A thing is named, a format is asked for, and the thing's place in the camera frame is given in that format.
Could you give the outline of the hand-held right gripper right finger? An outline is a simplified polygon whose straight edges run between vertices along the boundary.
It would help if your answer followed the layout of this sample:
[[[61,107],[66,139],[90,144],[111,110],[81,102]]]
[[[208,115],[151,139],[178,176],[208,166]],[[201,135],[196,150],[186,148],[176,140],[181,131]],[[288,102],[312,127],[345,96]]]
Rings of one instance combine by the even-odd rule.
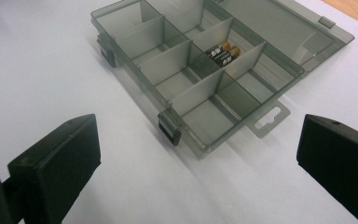
[[[308,114],[296,160],[358,219],[358,131],[341,122]]]

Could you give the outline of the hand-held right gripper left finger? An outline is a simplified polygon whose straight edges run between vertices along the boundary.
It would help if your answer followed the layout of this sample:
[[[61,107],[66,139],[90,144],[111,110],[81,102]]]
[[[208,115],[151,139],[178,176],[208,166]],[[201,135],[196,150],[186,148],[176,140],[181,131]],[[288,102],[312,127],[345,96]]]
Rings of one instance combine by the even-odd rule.
[[[70,119],[11,161],[26,224],[61,224],[101,164],[96,117]]]

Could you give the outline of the black and gold battery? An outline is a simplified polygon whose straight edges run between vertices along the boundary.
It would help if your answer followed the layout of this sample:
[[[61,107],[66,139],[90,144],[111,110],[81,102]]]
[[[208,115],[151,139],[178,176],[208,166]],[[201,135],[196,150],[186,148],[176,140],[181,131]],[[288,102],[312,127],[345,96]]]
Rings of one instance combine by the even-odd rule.
[[[205,51],[205,54],[210,57],[211,59],[215,58],[216,56],[220,55],[223,51],[229,50],[230,44],[228,41],[223,41],[210,49]]]
[[[241,55],[241,49],[237,46],[232,47],[230,50],[223,52],[220,56],[216,57],[214,61],[220,66],[224,67],[230,64],[233,60]]]

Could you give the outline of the grey transparent compartment box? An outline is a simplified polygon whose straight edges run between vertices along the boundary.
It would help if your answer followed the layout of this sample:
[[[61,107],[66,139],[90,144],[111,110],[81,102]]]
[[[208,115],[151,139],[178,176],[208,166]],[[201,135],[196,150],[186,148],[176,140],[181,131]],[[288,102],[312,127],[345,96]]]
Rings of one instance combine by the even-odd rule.
[[[92,12],[104,58],[157,110],[172,142],[199,158],[243,126],[264,137],[290,111],[279,97],[354,39],[296,0],[121,0]],[[228,41],[220,67],[205,54]]]

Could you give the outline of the white board sheet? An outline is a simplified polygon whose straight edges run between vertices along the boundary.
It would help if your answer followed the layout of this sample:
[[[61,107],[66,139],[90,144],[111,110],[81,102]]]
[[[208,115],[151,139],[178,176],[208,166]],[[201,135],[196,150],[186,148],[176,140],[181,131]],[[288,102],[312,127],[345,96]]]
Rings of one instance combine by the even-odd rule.
[[[358,224],[296,161],[306,115],[358,130],[358,21],[297,1],[352,42],[282,96],[290,115],[268,135],[241,129],[198,159],[166,139],[102,57],[90,14],[114,0],[0,0],[0,179],[39,139],[91,113],[102,162],[63,224]]]

